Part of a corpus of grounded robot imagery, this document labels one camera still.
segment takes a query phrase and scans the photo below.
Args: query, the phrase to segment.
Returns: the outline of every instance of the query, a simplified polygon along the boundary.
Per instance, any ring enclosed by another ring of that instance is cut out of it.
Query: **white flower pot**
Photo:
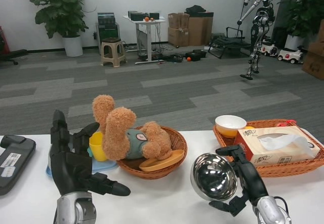
[[[83,55],[81,37],[63,38],[63,44],[68,57],[78,57]]]
[[[300,36],[288,35],[287,40],[286,40],[286,44],[285,44],[285,48],[297,50],[298,46],[303,45],[304,40],[305,39],[301,38]]]

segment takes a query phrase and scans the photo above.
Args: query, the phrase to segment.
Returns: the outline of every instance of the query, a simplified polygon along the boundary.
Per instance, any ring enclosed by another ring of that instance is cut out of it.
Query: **white tissue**
[[[259,138],[264,148],[269,151],[277,150],[288,146],[293,143],[301,148],[306,154],[312,157],[316,157],[316,154],[308,147],[308,142],[305,137],[295,134],[285,134],[276,138],[265,137]]]

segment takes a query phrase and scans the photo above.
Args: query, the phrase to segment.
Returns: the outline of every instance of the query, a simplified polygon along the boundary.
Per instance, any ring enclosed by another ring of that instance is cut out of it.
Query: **wicker basket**
[[[170,172],[174,171],[177,167],[181,165],[181,163],[184,161],[184,159],[187,156],[187,142],[184,139],[184,137],[176,130],[161,126],[162,129],[164,129],[170,136],[171,140],[171,148],[173,150],[184,150],[184,157],[180,162],[177,162],[173,164],[170,167],[153,171],[153,172],[144,172],[139,168],[139,165],[144,162],[146,159],[141,158],[137,160],[127,160],[123,159],[120,161],[117,161],[117,164],[124,169],[125,171],[129,172],[131,175],[140,177],[142,179],[158,179],[161,177],[167,176]]]
[[[259,121],[250,121],[247,126],[252,126],[254,128],[270,128],[275,127],[278,123],[286,122],[287,119],[273,119],[273,120],[259,120]],[[296,126],[295,123],[290,122],[288,126]],[[233,145],[234,139],[226,138],[222,136],[216,129],[216,126],[213,128],[214,133],[218,139],[218,142],[221,146]],[[317,154],[316,158],[313,160],[306,160],[302,162],[292,162],[285,164],[276,164],[270,166],[257,167],[259,174],[262,177],[285,177],[293,176],[298,174],[303,174],[315,170],[316,168],[324,165],[324,147],[322,144],[318,143],[313,137],[308,133],[303,131],[312,141],[316,144],[320,151]]]

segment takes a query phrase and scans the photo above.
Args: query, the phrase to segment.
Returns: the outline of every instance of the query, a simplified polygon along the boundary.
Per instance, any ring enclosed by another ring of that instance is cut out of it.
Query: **white table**
[[[146,22],[145,20],[142,21],[133,21],[131,20],[127,15],[123,16],[125,19],[128,19],[132,23],[136,25],[136,39],[139,37],[139,32],[140,32],[140,24],[141,25],[146,25],[146,30],[147,30],[147,61],[143,62],[136,62],[135,64],[142,64],[142,63],[155,63],[155,62],[161,62],[163,60],[152,60],[152,37],[151,37],[151,26],[156,25],[158,23],[163,23],[165,22],[164,17],[160,16],[160,19],[158,20],[153,20],[153,21],[148,21]]]
[[[219,147],[212,131],[181,132],[188,144],[182,165],[158,180],[143,180],[120,168],[104,172],[110,179],[127,185],[128,197],[93,194],[96,224],[257,224],[251,204],[236,217],[216,210],[201,199],[190,184],[190,168],[200,154]],[[60,197],[52,179],[46,176],[49,135],[26,135],[36,141],[36,152],[14,188],[0,196],[1,224],[48,224],[53,222]],[[323,222],[324,168],[298,176],[265,178],[268,192],[282,196],[289,205],[293,224]]]

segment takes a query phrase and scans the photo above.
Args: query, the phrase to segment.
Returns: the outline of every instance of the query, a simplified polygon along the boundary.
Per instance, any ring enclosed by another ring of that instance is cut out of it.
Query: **yellow cup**
[[[234,115],[222,115],[215,119],[216,129],[226,138],[235,138],[239,129],[244,129],[247,122]]]
[[[94,133],[89,139],[89,147],[92,151],[94,158],[98,162],[103,162],[107,160],[105,153],[102,150],[102,138],[103,135],[101,132]]]

